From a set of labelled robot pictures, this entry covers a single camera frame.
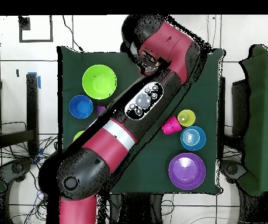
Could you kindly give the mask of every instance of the yellow cup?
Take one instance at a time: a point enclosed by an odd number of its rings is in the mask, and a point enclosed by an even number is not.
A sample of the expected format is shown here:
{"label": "yellow cup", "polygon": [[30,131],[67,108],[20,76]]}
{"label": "yellow cup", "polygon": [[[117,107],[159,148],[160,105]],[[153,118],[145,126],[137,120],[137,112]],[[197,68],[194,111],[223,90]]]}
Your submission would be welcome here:
{"label": "yellow cup", "polygon": [[191,126],[196,120],[195,113],[191,110],[182,110],[177,116],[178,122],[185,127]]}

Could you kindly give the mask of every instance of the blue bowl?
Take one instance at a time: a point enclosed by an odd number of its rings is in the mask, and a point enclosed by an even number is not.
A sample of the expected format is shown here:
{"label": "blue bowl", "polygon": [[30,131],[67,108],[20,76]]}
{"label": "blue bowl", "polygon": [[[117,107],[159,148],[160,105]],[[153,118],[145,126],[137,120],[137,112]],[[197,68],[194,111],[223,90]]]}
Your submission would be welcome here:
{"label": "blue bowl", "polygon": [[206,134],[198,126],[190,126],[183,130],[180,141],[189,151],[197,151],[206,144]]}
{"label": "blue bowl", "polygon": [[93,111],[93,103],[85,95],[77,95],[69,103],[69,111],[76,118],[87,118]]}

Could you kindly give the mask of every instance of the purple bowl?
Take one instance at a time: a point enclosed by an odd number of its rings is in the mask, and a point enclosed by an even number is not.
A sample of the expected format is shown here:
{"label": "purple bowl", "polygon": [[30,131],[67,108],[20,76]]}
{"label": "purple bowl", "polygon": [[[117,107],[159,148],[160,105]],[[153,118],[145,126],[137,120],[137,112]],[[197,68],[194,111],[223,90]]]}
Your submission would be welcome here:
{"label": "purple bowl", "polygon": [[175,156],[169,165],[171,182],[183,190],[192,190],[202,184],[206,176],[206,167],[199,156],[193,153],[181,153]]}

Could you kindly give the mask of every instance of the floor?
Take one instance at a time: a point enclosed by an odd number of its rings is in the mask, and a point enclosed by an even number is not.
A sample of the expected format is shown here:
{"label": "floor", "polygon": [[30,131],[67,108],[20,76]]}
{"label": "floor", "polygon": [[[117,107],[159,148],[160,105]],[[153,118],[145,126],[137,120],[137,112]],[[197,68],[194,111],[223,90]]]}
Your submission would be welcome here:
{"label": "floor", "polygon": [[[231,85],[244,79],[238,61],[248,56],[252,44],[268,46],[268,15],[172,15],[177,22],[208,41],[214,48],[226,51],[222,75],[226,77],[225,132],[231,133]],[[87,52],[119,52],[121,25],[126,15],[64,16],[66,25],[74,32],[75,42]],[[56,46],[78,50],[72,34],[64,26],[62,16],[53,18],[52,43],[20,43],[17,16],[0,17],[0,77],[2,88],[2,122],[26,122],[26,74],[41,76],[39,89],[39,138],[41,147],[50,143],[58,132],[57,124],[57,52]],[[31,30],[23,31],[24,40],[50,38],[48,16],[30,16]],[[19,131],[22,123],[3,125],[3,132]],[[54,152],[50,144],[41,155],[41,162]],[[23,154],[23,146],[13,146],[15,154]],[[12,159],[10,151],[0,150],[0,165]],[[14,183],[10,196],[10,212],[15,224],[23,224],[26,216],[41,200],[37,192],[38,168],[25,181]],[[164,224],[236,224],[239,215],[239,195],[235,185],[220,175],[222,194],[168,194],[162,206]],[[45,210],[41,209],[41,218]],[[45,224],[32,216],[27,224]]]}

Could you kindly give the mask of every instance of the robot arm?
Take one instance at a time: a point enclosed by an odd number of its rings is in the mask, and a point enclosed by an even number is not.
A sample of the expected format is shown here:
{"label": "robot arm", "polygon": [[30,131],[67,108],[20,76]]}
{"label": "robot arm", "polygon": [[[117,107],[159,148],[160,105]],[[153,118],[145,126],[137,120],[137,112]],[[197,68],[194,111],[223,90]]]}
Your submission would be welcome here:
{"label": "robot arm", "polygon": [[[200,47],[189,36],[159,15],[128,16],[122,36],[121,50],[142,74],[147,68],[152,71],[116,98],[64,151],[57,172],[60,224],[93,222],[94,195],[188,80],[200,55]],[[79,215],[83,207],[92,213],[92,219]]]}

